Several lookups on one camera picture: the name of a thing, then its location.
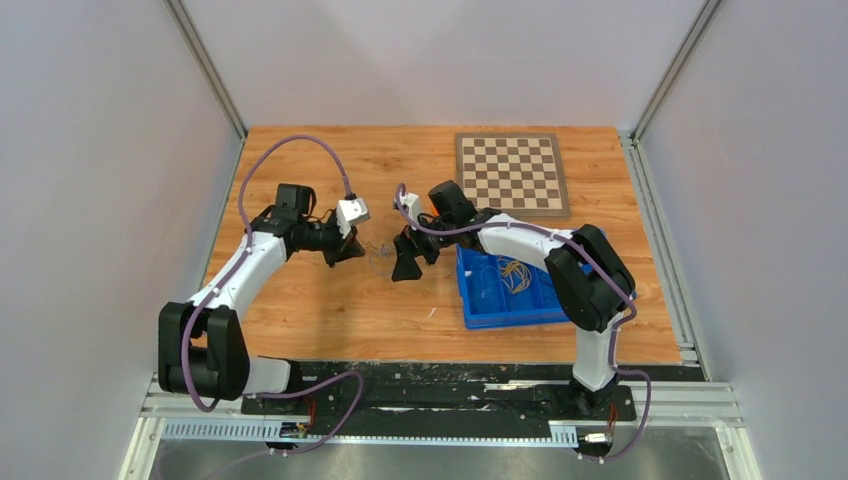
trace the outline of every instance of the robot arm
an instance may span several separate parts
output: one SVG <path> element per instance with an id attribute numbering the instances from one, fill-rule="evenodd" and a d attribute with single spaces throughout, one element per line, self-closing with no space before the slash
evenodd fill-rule
<path id="1" fill-rule="evenodd" d="M 198 316 L 191 338 L 206 334 L 206 347 L 191 345 L 189 358 L 195 388 L 201 396 L 235 400 L 241 395 L 284 391 L 292 365 L 280 359 L 249 357 L 241 320 L 271 275 L 299 250 L 320 251 L 330 266 L 361 257 L 356 225 L 368 220 L 361 198 L 340 200 L 325 222 L 310 216 L 315 192 L 301 185 L 280 184 L 274 205 L 250 223 L 251 234 L 221 272 L 185 303 L 170 302 L 159 314 L 159 385 L 187 393 L 180 342 L 195 305 L 212 294 Z"/>
<path id="2" fill-rule="evenodd" d="M 569 238 L 583 247 L 616 285 L 632 296 L 633 277 L 600 229 L 584 225 L 578 230 L 554 230 L 521 222 L 495 209 L 478 211 L 453 181 L 433 188 L 429 198 L 438 216 L 422 215 L 420 200 L 414 194 L 401 195 L 400 208 L 417 219 L 424 229 L 448 233 L 434 235 L 413 226 L 405 227 L 394 239 L 398 256 L 392 280 L 421 278 L 415 257 L 423 256 L 427 264 L 433 264 L 439 249 L 454 243 L 478 252 L 512 257 L 546 270 L 563 311 L 577 327 L 573 376 L 581 390 L 579 402 L 588 409 L 604 404 L 616 380 L 609 365 L 613 330 L 610 325 L 622 317 L 626 307 L 597 273 L 584 274 L 580 267 L 582 257 L 555 238 L 555 235 Z"/>

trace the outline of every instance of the white wall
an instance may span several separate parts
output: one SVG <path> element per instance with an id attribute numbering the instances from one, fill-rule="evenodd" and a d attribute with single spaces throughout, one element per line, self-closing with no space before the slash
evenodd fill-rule
<path id="1" fill-rule="evenodd" d="M 0 6 L 0 464 L 115 478 L 238 148 L 161 1 Z"/>
<path id="2" fill-rule="evenodd" d="M 702 0 L 185 0 L 245 122 L 633 127 Z"/>
<path id="3" fill-rule="evenodd" d="M 767 479 L 845 478 L 848 3 L 728 1 L 644 147 Z"/>

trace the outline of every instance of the blue plastic bin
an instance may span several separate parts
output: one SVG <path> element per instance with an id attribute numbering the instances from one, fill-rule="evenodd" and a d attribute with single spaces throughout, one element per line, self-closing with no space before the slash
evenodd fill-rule
<path id="1" fill-rule="evenodd" d="M 501 281 L 497 256 L 457 246 L 456 278 L 465 328 L 477 330 L 567 322 L 550 275 L 536 267 L 527 267 L 533 275 L 530 287 L 512 294 Z M 584 265 L 583 271 L 589 273 L 592 267 Z"/>

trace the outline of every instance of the chessboard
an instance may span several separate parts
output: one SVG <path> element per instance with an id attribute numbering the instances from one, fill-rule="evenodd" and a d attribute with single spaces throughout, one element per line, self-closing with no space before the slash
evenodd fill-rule
<path id="1" fill-rule="evenodd" d="M 571 215 L 555 134 L 458 133 L 456 164 L 459 184 L 478 209 L 517 218 Z"/>

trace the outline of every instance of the wooden table surface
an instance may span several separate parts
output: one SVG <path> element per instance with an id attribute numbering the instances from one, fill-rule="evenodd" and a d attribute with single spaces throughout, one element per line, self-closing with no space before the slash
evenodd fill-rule
<path id="1" fill-rule="evenodd" d="M 399 182 L 421 195 L 456 178 L 454 135 L 463 131 L 555 132 L 565 164 L 572 217 L 533 219 L 550 227 L 593 223 L 605 230 L 636 279 L 639 316 L 622 329 L 618 359 L 630 363 L 678 363 L 680 356 L 663 301 L 633 187 L 613 128 L 564 127 L 254 127 L 230 192 L 207 281 L 232 255 L 242 237 L 236 199 L 241 181 L 259 156 L 292 134 L 316 135 L 342 158 L 354 192 L 365 198 L 371 219 L 359 228 L 368 258 L 328 268 L 320 253 L 298 252 L 266 283 L 243 319 L 252 355 L 323 360 L 442 362 L 573 362 L 570 324 L 469 331 L 457 292 L 456 254 L 445 249 L 418 281 L 392 283 L 394 257 L 385 244 L 404 221 L 391 209 Z M 273 203 L 278 183 L 308 185 L 318 195 L 316 215 L 335 206 L 344 189 L 332 159 L 299 140 L 278 149 L 257 170 L 245 196 L 251 218 Z"/>

